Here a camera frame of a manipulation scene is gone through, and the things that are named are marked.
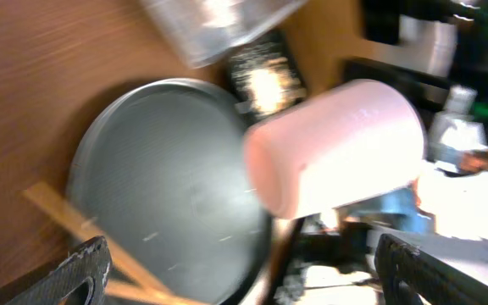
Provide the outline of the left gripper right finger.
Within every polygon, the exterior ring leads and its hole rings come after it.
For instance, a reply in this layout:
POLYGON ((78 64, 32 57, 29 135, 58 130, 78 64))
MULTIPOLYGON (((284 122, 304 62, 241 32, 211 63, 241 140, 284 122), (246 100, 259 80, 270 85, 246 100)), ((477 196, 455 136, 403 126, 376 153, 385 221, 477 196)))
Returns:
POLYGON ((488 286, 400 238, 380 236, 374 265, 386 305, 488 305, 488 286))

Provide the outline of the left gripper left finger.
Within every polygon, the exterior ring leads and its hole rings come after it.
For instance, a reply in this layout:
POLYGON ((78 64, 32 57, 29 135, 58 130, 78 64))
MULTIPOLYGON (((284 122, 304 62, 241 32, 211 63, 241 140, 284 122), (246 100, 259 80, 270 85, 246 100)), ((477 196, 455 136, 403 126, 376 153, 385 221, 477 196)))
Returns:
POLYGON ((47 263, 20 278, 6 303, 49 305, 69 298, 73 304, 102 304, 111 268, 107 240, 94 236, 62 261, 47 263))

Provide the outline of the pink cup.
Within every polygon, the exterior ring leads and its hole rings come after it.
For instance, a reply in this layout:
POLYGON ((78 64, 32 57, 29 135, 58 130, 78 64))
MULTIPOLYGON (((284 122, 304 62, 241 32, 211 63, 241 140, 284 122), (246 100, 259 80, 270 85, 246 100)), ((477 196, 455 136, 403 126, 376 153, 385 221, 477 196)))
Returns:
POLYGON ((243 153, 260 202, 298 219, 410 184, 425 155, 413 105, 377 80, 353 80, 253 125, 243 153))

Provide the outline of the nut shell food scraps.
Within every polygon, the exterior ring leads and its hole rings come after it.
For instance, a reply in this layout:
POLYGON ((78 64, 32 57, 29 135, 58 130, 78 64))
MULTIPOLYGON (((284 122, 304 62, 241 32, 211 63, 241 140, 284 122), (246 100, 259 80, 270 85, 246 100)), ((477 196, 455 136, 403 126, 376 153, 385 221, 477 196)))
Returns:
POLYGON ((287 57, 267 59, 237 74, 237 88, 245 95, 249 109, 259 118, 268 117, 299 103, 307 89, 287 57))

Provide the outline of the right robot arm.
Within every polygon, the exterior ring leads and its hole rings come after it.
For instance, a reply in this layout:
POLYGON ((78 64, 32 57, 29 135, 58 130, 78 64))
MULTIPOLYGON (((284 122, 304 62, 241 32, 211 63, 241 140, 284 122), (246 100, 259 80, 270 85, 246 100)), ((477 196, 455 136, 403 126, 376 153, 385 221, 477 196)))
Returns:
POLYGON ((425 159, 448 177, 488 173, 488 0, 361 0, 374 58, 349 58, 342 79, 397 89, 426 129, 425 159))

